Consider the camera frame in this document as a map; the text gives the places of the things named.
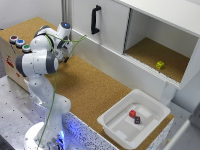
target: blue lid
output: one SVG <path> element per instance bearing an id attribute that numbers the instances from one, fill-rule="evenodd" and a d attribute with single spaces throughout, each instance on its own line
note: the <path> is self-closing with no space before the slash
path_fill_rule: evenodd
<path id="1" fill-rule="evenodd" d="M 17 43 L 24 43 L 24 40 L 17 40 Z"/>

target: door handle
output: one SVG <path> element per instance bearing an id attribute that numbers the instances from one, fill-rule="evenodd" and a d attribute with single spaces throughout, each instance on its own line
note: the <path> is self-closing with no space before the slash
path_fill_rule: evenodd
<path id="1" fill-rule="evenodd" d="M 101 10 L 101 7 L 96 5 L 96 8 L 92 10 L 92 23 L 91 23 L 91 31 L 92 34 L 98 33 L 100 30 L 96 28 L 96 12 Z"/>

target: wooden shelf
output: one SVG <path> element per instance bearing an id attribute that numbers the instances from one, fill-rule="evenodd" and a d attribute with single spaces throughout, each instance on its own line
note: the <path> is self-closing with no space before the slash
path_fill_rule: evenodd
<path id="1" fill-rule="evenodd" d="M 125 53 L 178 82 L 181 82 L 190 60 L 188 57 L 149 38 L 144 38 L 142 41 L 125 51 Z M 163 69 L 156 68 L 156 63 L 158 61 L 165 63 Z"/>

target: white wall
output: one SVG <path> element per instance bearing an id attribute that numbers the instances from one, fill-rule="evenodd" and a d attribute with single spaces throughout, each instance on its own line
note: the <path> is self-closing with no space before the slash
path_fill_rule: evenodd
<path id="1" fill-rule="evenodd" d="M 0 0 L 0 29 L 37 16 L 57 26 L 62 20 L 61 0 Z"/>
<path id="2" fill-rule="evenodd" d="M 177 91 L 173 102 L 192 112 L 200 102 L 200 71 L 180 91 Z"/>

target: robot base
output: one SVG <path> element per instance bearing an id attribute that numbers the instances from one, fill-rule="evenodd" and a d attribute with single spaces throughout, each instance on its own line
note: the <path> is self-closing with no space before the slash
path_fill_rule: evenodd
<path id="1" fill-rule="evenodd" d="M 38 141 L 35 140 L 40 129 L 43 127 L 44 122 L 40 122 L 32 126 L 25 134 L 24 137 L 24 150 L 49 150 L 48 146 L 41 145 L 38 148 Z M 64 138 L 65 148 L 66 149 L 69 145 L 69 139 Z"/>

